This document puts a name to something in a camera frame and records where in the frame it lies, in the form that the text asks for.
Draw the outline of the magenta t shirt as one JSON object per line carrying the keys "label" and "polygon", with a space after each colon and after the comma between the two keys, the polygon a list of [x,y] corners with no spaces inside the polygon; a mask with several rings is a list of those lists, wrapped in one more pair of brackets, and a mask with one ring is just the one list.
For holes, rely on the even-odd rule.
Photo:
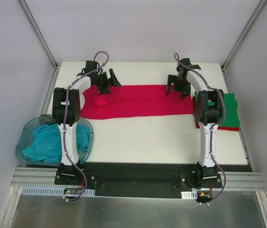
{"label": "magenta t shirt", "polygon": [[99,94],[97,87],[92,86],[83,95],[81,117],[86,119],[193,114],[191,96],[181,98],[176,91],[167,95],[166,85],[112,86],[109,94]]}

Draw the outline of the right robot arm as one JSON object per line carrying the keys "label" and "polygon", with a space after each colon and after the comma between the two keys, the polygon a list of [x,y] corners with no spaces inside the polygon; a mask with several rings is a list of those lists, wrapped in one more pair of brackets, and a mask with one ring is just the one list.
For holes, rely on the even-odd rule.
{"label": "right robot arm", "polygon": [[168,75],[166,94],[172,90],[180,92],[181,98],[194,88],[198,94],[194,107],[194,117],[201,130],[201,148],[198,165],[205,168],[217,166],[215,159],[216,133],[218,126],[225,121],[226,109],[222,90],[211,87],[203,76],[201,67],[193,65],[189,58],[177,61],[176,75]]}

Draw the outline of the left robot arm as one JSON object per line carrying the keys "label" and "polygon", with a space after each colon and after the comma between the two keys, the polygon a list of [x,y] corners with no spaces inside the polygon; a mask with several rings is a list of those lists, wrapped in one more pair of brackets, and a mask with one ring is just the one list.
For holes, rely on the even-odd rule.
{"label": "left robot arm", "polygon": [[52,116],[61,135],[62,158],[61,164],[72,166],[79,164],[76,145],[76,129],[80,120],[81,108],[85,98],[83,92],[96,86],[99,94],[109,94],[112,86],[121,87],[114,70],[103,70],[97,61],[86,61],[85,68],[76,76],[75,80],[66,87],[56,87],[53,93]]}

